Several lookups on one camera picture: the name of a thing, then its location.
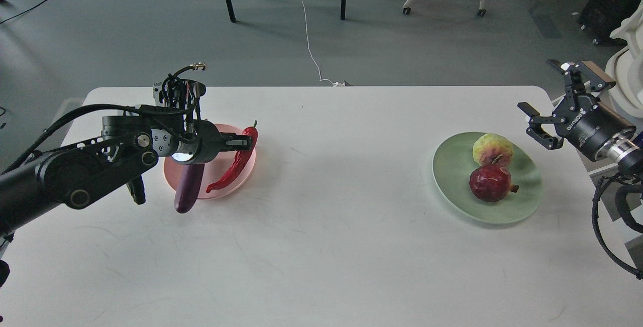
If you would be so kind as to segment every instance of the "black cable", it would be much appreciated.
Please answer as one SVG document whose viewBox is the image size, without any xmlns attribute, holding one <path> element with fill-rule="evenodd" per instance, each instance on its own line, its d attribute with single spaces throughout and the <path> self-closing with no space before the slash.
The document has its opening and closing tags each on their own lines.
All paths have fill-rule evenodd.
<svg viewBox="0 0 643 327">
<path fill-rule="evenodd" d="M 48 127 L 42 134 L 41 136 L 35 140 L 35 142 L 28 148 L 24 153 L 16 159 L 7 169 L 5 169 L 2 174 L 6 174 L 11 170 L 17 169 L 20 165 L 22 165 L 25 160 L 29 157 L 30 154 L 32 154 L 35 149 L 37 149 L 44 140 L 46 140 L 48 137 L 53 135 L 54 132 L 59 130 L 62 126 L 66 125 L 67 123 L 70 123 L 74 119 L 77 119 L 80 116 L 84 116 L 86 114 L 89 114 L 91 112 L 95 111 L 100 111 L 100 110 L 120 110 L 120 111 L 125 111 L 125 112 L 131 112 L 134 114 L 138 114 L 140 116 L 145 116 L 155 123 L 159 124 L 164 130 L 167 130 L 173 137 L 176 137 L 179 141 L 185 142 L 187 144 L 196 142 L 199 140 L 199 137 L 196 137 L 195 139 L 186 139 L 184 137 L 181 137 L 181 135 L 177 134 L 174 132 L 171 128 L 168 128 L 165 126 L 165 124 L 161 123 L 157 119 L 154 119 L 154 116 L 168 116 L 168 115 L 185 115 L 185 114 L 191 114 L 191 112 L 194 110 L 193 106 L 190 106 L 186 108 L 185 110 L 175 110 L 175 111 L 167 111 L 167 112 L 154 112 L 154 111 L 142 111 L 139 109 L 136 109 L 134 107 L 128 107 L 128 106 L 121 106 L 121 105 L 112 105 L 110 103 L 96 103 L 93 105 L 85 105 L 76 108 L 75 110 L 71 110 L 70 112 L 64 114 L 62 117 L 57 119 L 55 123 L 51 124 L 50 127 Z"/>
<path fill-rule="evenodd" d="M 13 16 L 13 17 L 11 17 L 11 18 L 7 18 L 6 20 L 4 20 L 4 21 L 0 22 L 0 25 L 2 25 L 3 23 L 5 23 L 5 22 L 7 22 L 7 21 L 9 21 L 9 20 L 13 20 L 13 18 L 16 18 L 16 17 L 18 17 L 18 16 L 22 16 L 23 14 L 25 14 L 25 13 L 27 13 L 27 12 L 29 12 L 29 11 L 33 11 L 34 9 L 36 9 L 37 7 L 39 7 L 41 4 L 45 3 L 46 1 L 48 1 L 48 0 L 43 0 L 43 1 L 42 1 L 42 2 L 40 2 L 39 4 L 36 4 L 36 5 L 35 5 L 35 6 L 33 6 L 32 8 L 27 9 L 27 10 L 26 10 L 26 11 L 24 11 L 23 13 L 18 13 L 18 14 L 16 14 L 15 16 Z"/>
<path fill-rule="evenodd" d="M 607 244 L 605 243 L 601 234 L 601 229 L 599 228 L 599 200 L 601 199 L 601 196 L 604 193 L 604 191 L 607 189 L 607 187 L 614 181 L 618 181 L 619 176 L 620 176 L 620 173 L 616 173 L 609 178 L 604 176 L 596 184 L 596 191 L 594 192 L 594 198 L 592 199 L 592 227 L 594 229 L 594 235 L 596 235 L 596 238 L 599 241 L 599 244 L 601 245 L 603 250 L 607 253 L 607 255 L 611 258 L 611 260 L 613 260 L 616 264 L 618 264 L 621 268 L 623 268 L 627 272 L 632 273 L 634 277 L 636 277 L 637 279 L 643 279 L 643 271 L 636 269 L 635 267 L 632 267 L 628 263 L 625 263 L 617 256 L 615 256 L 615 254 L 613 254 L 613 252 L 608 248 Z"/>
</svg>

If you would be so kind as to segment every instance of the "pomegranate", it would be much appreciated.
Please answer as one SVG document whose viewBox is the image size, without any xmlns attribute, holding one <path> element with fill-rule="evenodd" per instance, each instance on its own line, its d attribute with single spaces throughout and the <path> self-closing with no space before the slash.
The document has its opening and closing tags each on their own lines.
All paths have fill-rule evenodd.
<svg viewBox="0 0 643 327">
<path fill-rule="evenodd" d="M 509 171 L 497 163 L 482 165 L 469 176 L 469 188 L 480 200 L 500 201 L 509 192 L 517 192 Z"/>
</svg>

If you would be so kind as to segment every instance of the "gray floor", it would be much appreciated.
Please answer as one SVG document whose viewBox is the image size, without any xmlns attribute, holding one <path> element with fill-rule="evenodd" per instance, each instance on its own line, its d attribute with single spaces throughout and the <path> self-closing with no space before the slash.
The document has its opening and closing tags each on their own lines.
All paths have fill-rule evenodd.
<svg viewBox="0 0 643 327">
<path fill-rule="evenodd" d="M 151 86 L 197 61 L 209 87 L 330 86 L 301 0 L 232 1 L 236 23 L 224 0 L 49 0 L 0 25 L 0 167 L 95 87 Z M 0 21 L 38 2 L 6 0 Z M 533 84 L 555 98 L 548 58 L 604 66 L 622 48 L 579 29 L 588 0 L 487 0 L 483 18 L 479 0 L 416 0 L 409 16 L 405 0 L 347 0 L 345 21 L 340 0 L 304 2 L 322 76 L 356 86 Z"/>
</svg>

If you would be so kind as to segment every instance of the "white table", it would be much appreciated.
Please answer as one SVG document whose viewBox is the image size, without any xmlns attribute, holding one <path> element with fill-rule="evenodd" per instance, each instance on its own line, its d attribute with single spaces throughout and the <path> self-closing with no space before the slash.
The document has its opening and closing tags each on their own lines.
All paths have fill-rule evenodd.
<svg viewBox="0 0 643 327">
<path fill-rule="evenodd" d="M 597 243 L 576 150 L 528 137 L 519 101 L 551 112 L 533 86 L 211 87 L 203 117 L 259 121 L 243 187 L 178 214 L 159 164 L 145 205 L 121 188 L 55 208 L 5 253 L 0 313 L 69 327 L 643 325 L 643 284 Z M 152 91 L 99 88 L 85 101 L 97 102 L 153 103 Z M 108 114 L 78 119 L 66 141 L 99 135 Z M 441 197 L 433 153 L 468 131 L 505 135 L 537 164 L 546 192 L 529 218 L 489 226 Z"/>
</svg>

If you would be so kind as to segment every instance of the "silver connector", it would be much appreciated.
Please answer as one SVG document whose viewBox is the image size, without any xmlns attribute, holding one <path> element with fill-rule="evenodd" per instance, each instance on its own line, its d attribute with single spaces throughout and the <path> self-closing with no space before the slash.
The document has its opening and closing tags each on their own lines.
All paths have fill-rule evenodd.
<svg viewBox="0 0 643 327">
<path fill-rule="evenodd" d="M 205 69 L 207 68 L 207 65 L 204 64 L 203 62 L 197 62 L 197 63 L 191 64 L 190 67 L 192 67 L 192 69 L 195 71 L 198 71 L 198 70 L 205 71 Z"/>
<path fill-rule="evenodd" d="M 634 150 L 638 150 L 638 146 L 629 140 L 628 137 L 622 133 L 617 133 L 609 139 L 602 148 L 596 152 L 595 160 L 602 158 L 609 158 L 615 163 L 619 163 L 624 157 L 629 155 Z"/>
</svg>

